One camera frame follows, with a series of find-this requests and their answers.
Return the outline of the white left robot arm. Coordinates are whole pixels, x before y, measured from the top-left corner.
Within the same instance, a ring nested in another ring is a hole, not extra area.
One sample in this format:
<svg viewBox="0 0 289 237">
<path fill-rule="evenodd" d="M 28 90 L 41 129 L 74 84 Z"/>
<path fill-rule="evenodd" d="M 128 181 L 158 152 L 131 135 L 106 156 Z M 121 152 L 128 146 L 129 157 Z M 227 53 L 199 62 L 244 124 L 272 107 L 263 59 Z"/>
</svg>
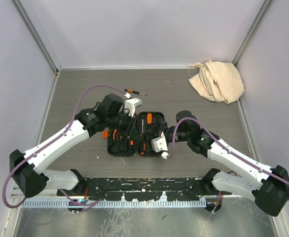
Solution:
<svg viewBox="0 0 289 237">
<path fill-rule="evenodd" d="M 108 94 L 93 108 L 83 109 L 62 130 L 25 152 L 13 151 L 10 156 L 12 178 L 26 198 L 43 190 L 69 190 L 73 195 L 84 193 L 87 184 L 75 169 L 49 170 L 48 166 L 76 144 L 89 139 L 106 128 L 128 135 L 136 118 L 139 98 L 123 100 Z"/>
</svg>

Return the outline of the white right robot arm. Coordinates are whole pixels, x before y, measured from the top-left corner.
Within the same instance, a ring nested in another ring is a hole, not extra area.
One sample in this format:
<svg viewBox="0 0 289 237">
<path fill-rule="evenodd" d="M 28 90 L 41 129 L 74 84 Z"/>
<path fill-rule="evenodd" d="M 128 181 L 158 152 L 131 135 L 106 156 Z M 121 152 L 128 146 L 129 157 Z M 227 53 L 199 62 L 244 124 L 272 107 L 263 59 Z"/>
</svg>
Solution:
<svg viewBox="0 0 289 237">
<path fill-rule="evenodd" d="M 193 152 L 237 173 L 237 176 L 231 176 L 211 169 L 203 177 L 206 193 L 233 193 L 253 201 L 270 216 L 280 214 L 289 201 L 289 174 L 284 167 L 270 167 L 237 151 L 210 132 L 190 111 L 179 112 L 176 119 L 177 124 L 172 127 L 165 123 L 154 126 L 151 122 L 141 126 L 142 135 L 150 140 L 155 152 L 160 152 L 162 158 L 167 159 L 174 154 L 168 152 L 168 143 L 186 142 Z"/>
</svg>

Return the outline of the beige cloth bag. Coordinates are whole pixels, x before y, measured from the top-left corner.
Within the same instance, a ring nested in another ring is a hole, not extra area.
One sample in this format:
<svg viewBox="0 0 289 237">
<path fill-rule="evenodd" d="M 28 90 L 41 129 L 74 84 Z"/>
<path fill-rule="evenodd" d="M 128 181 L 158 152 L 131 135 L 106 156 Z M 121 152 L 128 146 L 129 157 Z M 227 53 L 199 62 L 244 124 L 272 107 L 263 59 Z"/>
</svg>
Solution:
<svg viewBox="0 0 289 237">
<path fill-rule="evenodd" d="M 198 73 L 189 76 L 188 82 L 200 96 L 230 104 L 244 94 L 245 87 L 234 64 L 208 60 L 195 66 Z"/>
</svg>

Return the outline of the orange black pliers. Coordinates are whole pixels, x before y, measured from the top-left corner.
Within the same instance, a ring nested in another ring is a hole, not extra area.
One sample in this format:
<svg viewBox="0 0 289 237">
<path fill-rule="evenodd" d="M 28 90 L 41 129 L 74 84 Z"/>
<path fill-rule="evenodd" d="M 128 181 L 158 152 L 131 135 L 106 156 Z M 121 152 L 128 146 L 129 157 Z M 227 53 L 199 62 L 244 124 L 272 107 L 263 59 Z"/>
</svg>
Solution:
<svg viewBox="0 0 289 237">
<path fill-rule="evenodd" d="M 115 129 L 112 133 L 112 140 L 114 143 L 121 143 L 123 140 L 122 133 L 118 130 Z"/>
</svg>

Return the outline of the small precision screwdriver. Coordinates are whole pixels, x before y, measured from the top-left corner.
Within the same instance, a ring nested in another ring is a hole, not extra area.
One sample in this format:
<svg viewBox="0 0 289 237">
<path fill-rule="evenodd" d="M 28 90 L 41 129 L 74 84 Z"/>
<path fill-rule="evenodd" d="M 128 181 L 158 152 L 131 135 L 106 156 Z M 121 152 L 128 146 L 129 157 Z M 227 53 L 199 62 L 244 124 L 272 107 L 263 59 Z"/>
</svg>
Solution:
<svg viewBox="0 0 289 237">
<path fill-rule="evenodd" d="M 136 118 L 131 118 L 130 119 L 130 122 L 129 122 L 129 125 L 128 125 L 128 128 L 127 128 L 127 132 L 126 132 L 126 135 L 127 135 L 128 138 L 130 138 L 132 136 L 132 133 L 133 133 L 133 130 L 135 128 L 136 122 L 137 122 Z"/>
<path fill-rule="evenodd" d="M 141 93 L 141 92 L 138 92 L 138 91 L 135 91 L 135 90 L 131 90 L 131 89 L 124 89 L 125 92 L 128 92 L 128 93 L 133 93 L 133 94 L 139 94 L 139 95 L 144 95 L 144 96 L 148 96 L 147 94 L 145 93 Z"/>
</svg>

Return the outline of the black plastic tool case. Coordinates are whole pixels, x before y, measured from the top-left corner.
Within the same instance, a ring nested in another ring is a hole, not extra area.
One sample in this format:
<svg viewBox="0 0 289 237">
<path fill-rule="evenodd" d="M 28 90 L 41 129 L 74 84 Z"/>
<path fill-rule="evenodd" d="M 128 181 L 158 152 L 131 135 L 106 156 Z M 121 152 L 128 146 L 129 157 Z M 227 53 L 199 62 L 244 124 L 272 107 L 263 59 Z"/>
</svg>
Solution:
<svg viewBox="0 0 289 237">
<path fill-rule="evenodd" d="M 132 136 L 127 139 L 125 136 L 125 131 L 120 131 L 123 136 L 123 140 L 121 143 L 114 143 L 112 140 L 112 133 L 114 129 L 105 130 L 102 133 L 102 137 L 107 139 L 107 152 L 114 157 L 131 157 L 133 155 L 140 155 L 140 144 L 142 141 L 141 137 L 141 125 L 142 119 L 144 119 L 144 132 L 148 129 L 146 123 L 146 115 L 148 113 L 152 113 L 152 127 L 158 124 L 161 124 L 165 121 L 165 117 L 161 112 L 141 112 L 138 114 L 138 119 L 135 124 L 135 128 L 133 130 Z M 156 153 L 151 146 L 151 140 L 144 136 L 144 141 L 146 144 L 145 155 L 142 157 L 158 157 L 161 155 L 160 153 Z"/>
</svg>

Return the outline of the orange handled screwdriver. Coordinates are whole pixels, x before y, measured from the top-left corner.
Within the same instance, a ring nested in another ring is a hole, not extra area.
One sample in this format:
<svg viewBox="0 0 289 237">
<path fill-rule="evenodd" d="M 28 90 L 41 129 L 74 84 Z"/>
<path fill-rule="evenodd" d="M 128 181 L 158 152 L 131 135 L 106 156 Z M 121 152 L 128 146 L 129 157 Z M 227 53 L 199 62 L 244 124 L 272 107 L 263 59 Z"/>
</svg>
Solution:
<svg viewBox="0 0 289 237">
<path fill-rule="evenodd" d="M 148 129 L 152 128 L 152 113 L 148 113 L 146 115 L 146 123 L 147 123 Z"/>
</svg>

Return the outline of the black handled screwdriver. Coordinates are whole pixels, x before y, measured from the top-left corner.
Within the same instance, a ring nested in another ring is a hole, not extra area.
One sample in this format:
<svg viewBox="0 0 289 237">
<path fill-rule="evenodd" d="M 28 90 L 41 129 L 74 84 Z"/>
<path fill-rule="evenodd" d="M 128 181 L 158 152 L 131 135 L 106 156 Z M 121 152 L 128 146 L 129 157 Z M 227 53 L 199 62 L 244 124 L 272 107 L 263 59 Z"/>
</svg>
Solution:
<svg viewBox="0 0 289 237">
<path fill-rule="evenodd" d="M 145 144 L 145 140 L 144 140 L 144 119 L 142 119 L 141 137 L 142 137 L 142 141 L 141 141 L 141 144 L 140 144 L 140 155 L 144 156 L 145 155 L 145 151 L 146 151 L 146 144 Z"/>
</svg>

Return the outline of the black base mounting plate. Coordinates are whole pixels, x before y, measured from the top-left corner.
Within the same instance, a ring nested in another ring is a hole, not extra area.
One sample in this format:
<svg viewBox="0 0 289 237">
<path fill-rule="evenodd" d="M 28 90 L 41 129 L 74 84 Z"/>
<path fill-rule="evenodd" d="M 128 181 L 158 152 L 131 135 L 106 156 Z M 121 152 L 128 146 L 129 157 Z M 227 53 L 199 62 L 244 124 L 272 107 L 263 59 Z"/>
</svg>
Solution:
<svg viewBox="0 0 289 237">
<path fill-rule="evenodd" d="M 193 201 L 201 196 L 216 196 L 211 184 L 198 178 L 87 178 L 81 191 L 66 190 L 69 196 L 86 195 L 89 200 Z"/>
</svg>

